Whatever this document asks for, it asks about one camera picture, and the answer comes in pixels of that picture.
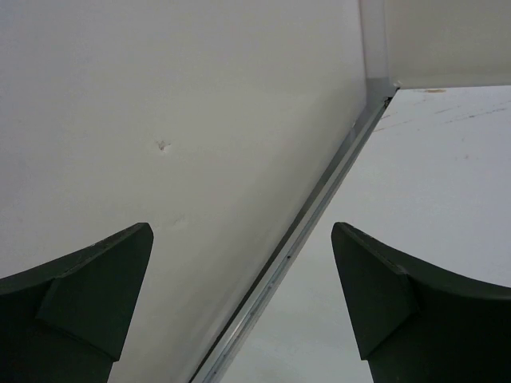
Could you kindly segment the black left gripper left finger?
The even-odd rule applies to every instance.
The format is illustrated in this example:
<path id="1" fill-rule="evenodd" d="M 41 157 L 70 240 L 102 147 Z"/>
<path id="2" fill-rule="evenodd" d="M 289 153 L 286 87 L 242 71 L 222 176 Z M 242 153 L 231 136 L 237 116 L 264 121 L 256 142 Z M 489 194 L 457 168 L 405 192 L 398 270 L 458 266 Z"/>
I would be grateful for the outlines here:
<path id="1" fill-rule="evenodd" d="M 153 247 L 148 223 L 1 280 L 3 382 L 106 382 Z"/>

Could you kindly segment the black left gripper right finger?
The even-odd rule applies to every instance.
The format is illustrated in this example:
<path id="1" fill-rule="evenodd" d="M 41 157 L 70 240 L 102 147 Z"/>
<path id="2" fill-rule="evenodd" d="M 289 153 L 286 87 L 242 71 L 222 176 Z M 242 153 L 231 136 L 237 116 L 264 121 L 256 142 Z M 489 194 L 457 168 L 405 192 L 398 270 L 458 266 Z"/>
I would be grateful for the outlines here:
<path id="1" fill-rule="evenodd" d="M 375 382 L 507 382 L 510 290 L 444 270 L 348 223 L 331 241 Z"/>

